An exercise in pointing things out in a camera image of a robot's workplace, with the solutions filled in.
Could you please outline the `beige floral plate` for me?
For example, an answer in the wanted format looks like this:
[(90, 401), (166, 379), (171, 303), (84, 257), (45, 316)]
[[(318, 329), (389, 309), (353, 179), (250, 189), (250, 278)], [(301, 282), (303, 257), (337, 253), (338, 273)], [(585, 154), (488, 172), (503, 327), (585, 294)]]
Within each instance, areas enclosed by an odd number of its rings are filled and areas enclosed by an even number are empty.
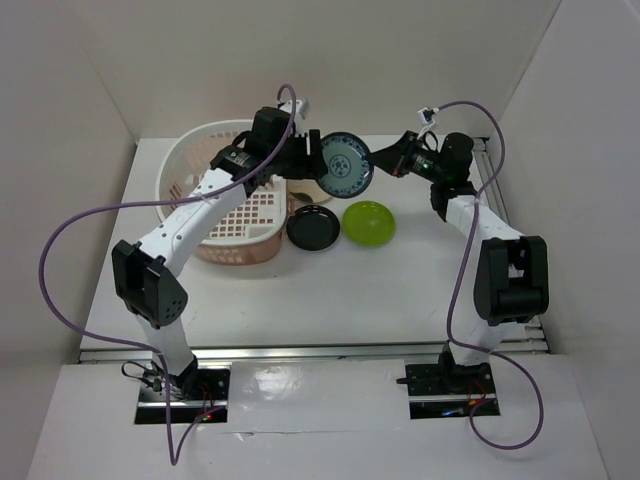
[(305, 204), (324, 204), (332, 199), (314, 180), (288, 180), (289, 194)]

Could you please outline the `blue patterned plate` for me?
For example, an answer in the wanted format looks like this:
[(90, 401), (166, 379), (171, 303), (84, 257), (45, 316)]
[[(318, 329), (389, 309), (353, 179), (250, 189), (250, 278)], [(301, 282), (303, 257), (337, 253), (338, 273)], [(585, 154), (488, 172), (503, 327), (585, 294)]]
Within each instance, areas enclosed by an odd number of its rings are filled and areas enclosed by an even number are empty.
[(319, 187), (339, 199), (361, 195), (374, 175), (367, 144), (351, 133), (334, 132), (321, 139), (321, 147), (327, 173), (317, 180)]

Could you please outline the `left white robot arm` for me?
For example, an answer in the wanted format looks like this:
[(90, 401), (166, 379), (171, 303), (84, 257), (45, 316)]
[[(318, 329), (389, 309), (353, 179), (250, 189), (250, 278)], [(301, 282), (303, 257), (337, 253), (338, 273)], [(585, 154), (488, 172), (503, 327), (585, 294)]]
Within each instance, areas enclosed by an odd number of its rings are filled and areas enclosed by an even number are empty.
[(325, 173), (320, 134), (304, 127), (307, 112), (305, 100), (261, 108), (207, 160), (190, 191), (162, 202), (171, 212), (157, 227), (112, 250), (116, 294), (141, 324), (161, 385), (176, 399), (196, 393), (200, 381), (181, 320), (188, 294), (179, 276), (210, 233), (273, 178), (315, 180)]

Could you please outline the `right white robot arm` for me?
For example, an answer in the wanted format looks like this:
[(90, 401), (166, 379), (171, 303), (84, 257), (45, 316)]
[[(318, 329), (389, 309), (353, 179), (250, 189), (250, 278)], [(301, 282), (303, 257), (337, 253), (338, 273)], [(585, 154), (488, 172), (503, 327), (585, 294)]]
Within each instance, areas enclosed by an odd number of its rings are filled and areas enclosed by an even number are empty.
[(432, 209), (468, 241), (463, 278), (454, 293), (470, 298), (474, 311), (459, 325), (447, 324), (448, 340), (434, 373), (406, 379), (411, 387), (431, 381), (451, 394), (476, 391), (489, 372), (490, 353), (549, 305), (547, 245), (510, 227), (478, 197), (470, 180), (473, 149), (473, 140), (463, 133), (447, 135), (432, 149), (407, 131), (368, 157), (393, 177), (415, 174), (428, 180)]

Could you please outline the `green plate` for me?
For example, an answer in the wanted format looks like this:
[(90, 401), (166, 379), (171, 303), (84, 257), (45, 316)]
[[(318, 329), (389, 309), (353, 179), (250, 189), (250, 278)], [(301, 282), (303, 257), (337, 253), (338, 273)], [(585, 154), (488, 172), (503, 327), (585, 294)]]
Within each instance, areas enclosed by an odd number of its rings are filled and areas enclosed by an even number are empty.
[(342, 227), (350, 241), (366, 247), (383, 246), (396, 232), (392, 212), (374, 201), (359, 201), (350, 205), (342, 215)]

